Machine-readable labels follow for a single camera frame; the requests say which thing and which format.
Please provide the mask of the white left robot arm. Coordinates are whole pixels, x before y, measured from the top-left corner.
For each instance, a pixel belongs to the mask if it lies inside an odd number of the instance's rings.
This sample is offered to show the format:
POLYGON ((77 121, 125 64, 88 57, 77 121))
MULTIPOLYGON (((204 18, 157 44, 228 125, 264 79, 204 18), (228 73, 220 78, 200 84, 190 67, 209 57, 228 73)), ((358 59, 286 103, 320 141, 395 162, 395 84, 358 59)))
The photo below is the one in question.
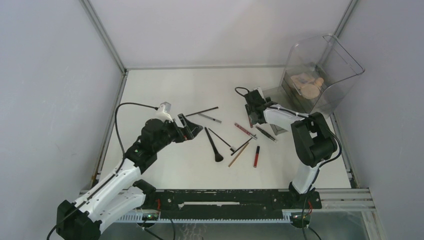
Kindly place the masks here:
POLYGON ((142 179, 142 174, 166 146, 192 140, 203 130, 203 126, 183 114, 178 118, 181 127, 174 119, 149 119, 123 160, 106 178, 73 202, 64 200, 58 206, 53 231, 64 240, 98 240, 130 210, 153 207, 157 200, 155 188, 142 179))

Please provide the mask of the dark green lipstick pencil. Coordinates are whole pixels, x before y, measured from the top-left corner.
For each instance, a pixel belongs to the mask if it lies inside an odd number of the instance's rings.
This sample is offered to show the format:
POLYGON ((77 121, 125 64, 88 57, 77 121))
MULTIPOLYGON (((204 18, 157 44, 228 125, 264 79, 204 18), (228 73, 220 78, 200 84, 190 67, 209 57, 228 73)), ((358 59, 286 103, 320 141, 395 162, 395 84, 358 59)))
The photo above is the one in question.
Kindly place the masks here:
POLYGON ((267 137, 268 139, 270 139, 270 140, 272 140, 273 142, 277 142, 278 140, 275 138, 275 137, 273 137, 270 133, 268 133, 268 132, 266 132, 264 129, 262 129, 261 127, 259 127, 259 126, 255 126, 255 128, 260 132, 260 133, 262 133, 265 137, 267 137))

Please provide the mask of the black slim liner brush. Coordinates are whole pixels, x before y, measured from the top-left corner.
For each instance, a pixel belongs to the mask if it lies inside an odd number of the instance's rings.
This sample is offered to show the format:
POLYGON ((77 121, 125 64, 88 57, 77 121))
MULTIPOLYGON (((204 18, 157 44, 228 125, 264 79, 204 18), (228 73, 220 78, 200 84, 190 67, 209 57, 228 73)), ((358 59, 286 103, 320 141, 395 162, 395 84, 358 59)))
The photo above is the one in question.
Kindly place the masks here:
POLYGON ((250 139, 248 139, 246 142, 244 142, 240 147, 238 147, 235 151, 233 151, 233 153, 231 153, 230 155, 233 156, 235 153, 237 153, 241 148, 243 148, 246 144, 248 144, 253 138, 251 137, 250 139))

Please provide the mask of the beige beauty blender sponge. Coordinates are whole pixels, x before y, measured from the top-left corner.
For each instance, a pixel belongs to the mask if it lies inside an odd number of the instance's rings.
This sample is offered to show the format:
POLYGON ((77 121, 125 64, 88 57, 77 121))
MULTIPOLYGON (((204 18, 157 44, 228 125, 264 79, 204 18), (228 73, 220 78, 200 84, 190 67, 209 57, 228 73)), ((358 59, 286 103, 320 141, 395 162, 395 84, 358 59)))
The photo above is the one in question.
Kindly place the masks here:
POLYGON ((324 83, 324 79, 322 77, 316 78, 314 81, 314 85, 318 88, 321 88, 324 83))

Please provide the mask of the checkered eyeliner pencil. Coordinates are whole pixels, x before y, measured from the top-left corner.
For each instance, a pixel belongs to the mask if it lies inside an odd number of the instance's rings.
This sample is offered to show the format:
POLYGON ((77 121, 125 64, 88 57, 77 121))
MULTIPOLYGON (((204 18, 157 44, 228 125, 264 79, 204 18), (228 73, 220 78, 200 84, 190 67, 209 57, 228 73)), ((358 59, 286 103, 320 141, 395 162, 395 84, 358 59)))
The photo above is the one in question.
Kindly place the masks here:
POLYGON ((217 123, 219 123, 219 124, 221 124, 221 123, 222 123, 222 121, 221 121, 221 120, 216 119, 216 118, 211 117, 211 116, 207 116, 207 115, 202 114, 202 113, 198 113, 197 115, 199 115, 199 116, 201 116, 201 117, 204 117, 204 118, 206 118, 206 119, 212 120, 212 121, 214 121, 214 122, 217 122, 217 123))

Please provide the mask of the large black powder brush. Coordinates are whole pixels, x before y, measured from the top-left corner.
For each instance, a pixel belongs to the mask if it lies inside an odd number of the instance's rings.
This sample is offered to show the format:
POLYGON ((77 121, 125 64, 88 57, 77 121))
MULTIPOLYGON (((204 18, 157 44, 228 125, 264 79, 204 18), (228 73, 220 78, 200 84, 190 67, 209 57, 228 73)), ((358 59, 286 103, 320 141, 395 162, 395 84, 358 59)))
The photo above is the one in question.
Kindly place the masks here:
POLYGON ((214 160, 215 160, 215 162, 217 162, 217 163, 222 162, 224 160, 224 157, 217 150, 216 145, 215 145, 215 143, 214 143, 214 141, 213 141, 213 139, 212 139, 212 137, 210 135, 210 132, 209 132, 209 130, 208 130, 207 127, 205 128, 205 132, 206 132, 206 135, 208 137, 208 140, 209 140, 209 142, 211 144, 212 150, 214 152, 214 160))

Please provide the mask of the thin black angled brush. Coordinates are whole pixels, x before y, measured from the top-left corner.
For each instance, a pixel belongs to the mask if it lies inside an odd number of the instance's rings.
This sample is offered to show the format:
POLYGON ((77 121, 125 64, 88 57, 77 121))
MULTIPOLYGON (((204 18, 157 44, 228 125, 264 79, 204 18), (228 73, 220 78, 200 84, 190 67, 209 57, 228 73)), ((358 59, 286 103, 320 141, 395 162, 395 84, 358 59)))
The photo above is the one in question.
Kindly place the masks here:
POLYGON ((231 145, 227 141, 225 141, 221 136, 219 136, 217 133, 215 133, 212 129, 209 128, 209 131, 212 132, 216 137, 218 137, 218 139, 220 139, 225 145, 227 145, 232 153, 234 153, 236 151, 236 148, 233 145, 231 145))

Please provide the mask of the gold slim pencil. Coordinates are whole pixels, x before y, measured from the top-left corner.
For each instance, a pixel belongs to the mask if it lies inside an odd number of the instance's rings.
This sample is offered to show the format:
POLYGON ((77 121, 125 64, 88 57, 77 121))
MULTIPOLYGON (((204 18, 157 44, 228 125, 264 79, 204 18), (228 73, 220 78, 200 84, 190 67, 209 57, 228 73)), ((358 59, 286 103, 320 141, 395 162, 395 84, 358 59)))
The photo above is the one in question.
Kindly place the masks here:
POLYGON ((228 167, 230 168, 235 162, 236 160, 240 157, 240 155, 243 153, 243 151, 247 148, 247 146, 250 143, 247 142, 246 144, 243 145, 243 147, 237 152, 236 156, 234 157, 234 159, 230 162, 230 164, 228 165, 228 167))

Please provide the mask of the red glitter lip gloss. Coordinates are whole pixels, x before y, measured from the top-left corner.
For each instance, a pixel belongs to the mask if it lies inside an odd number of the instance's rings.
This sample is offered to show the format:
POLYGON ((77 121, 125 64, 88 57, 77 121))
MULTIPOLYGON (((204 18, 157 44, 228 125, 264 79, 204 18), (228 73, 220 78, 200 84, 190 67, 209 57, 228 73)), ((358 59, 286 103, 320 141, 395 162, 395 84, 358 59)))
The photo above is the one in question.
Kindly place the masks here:
POLYGON ((257 136, 255 135, 255 134, 253 134, 253 133, 251 133, 250 131, 248 131, 246 128, 244 128, 243 126, 241 126, 240 124, 238 124, 238 123, 234 123, 234 125, 239 129, 239 130, 241 130, 242 132, 244 132, 245 134, 247 134, 249 137, 251 137, 251 138, 253 138, 253 139, 255 139, 255 140, 257 140, 258 138, 257 138, 257 136))

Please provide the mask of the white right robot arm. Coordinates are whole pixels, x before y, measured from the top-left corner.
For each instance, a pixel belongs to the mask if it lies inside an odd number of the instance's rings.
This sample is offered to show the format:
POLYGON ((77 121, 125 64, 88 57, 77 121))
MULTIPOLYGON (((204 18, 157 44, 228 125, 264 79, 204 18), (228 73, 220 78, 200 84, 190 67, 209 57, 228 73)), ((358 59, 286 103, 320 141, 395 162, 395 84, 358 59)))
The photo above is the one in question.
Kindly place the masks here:
POLYGON ((342 155, 342 144, 330 130, 320 112, 299 113, 264 98, 258 87, 243 94, 245 109, 252 125, 275 125, 292 134, 295 152, 300 160, 294 179, 289 184, 289 203, 302 208, 320 169, 342 155))

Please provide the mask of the red black liquid lipstick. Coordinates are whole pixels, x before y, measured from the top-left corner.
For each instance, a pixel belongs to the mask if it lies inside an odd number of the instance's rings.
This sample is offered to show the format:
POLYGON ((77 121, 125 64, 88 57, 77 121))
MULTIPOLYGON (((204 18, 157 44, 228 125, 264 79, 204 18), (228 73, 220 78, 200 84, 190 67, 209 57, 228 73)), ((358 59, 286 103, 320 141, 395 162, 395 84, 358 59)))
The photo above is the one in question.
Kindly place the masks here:
POLYGON ((260 155, 260 149, 261 147, 258 145, 256 147, 256 151, 255 151, 255 158, 254 158, 254 163, 253 163, 253 167, 257 168, 258 166, 258 161, 259 161, 259 155, 260 155))

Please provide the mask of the round beige sponge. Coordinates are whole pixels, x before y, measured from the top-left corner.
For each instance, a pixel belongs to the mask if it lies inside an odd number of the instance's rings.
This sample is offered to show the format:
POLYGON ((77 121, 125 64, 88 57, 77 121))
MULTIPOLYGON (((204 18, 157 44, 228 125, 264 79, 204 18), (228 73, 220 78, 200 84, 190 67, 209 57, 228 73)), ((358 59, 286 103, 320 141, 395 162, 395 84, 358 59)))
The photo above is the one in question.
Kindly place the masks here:
POLYGON ((300 94, 307 100, 312 100, 320 96, 321 90, 318 86, 314 84, 304 84, 300 88, 300 94))

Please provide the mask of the clear acrylic makeup organizer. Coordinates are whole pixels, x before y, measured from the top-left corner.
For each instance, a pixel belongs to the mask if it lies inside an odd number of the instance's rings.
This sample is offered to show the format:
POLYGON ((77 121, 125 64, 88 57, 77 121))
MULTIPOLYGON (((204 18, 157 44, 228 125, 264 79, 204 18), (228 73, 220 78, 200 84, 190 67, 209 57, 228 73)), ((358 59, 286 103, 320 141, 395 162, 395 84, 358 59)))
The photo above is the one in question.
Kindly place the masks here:
POLYGON ((335 35, 325 34, 297 42, 279 82, 261 90, 289 110, 328 118, 364 72, 335 35))

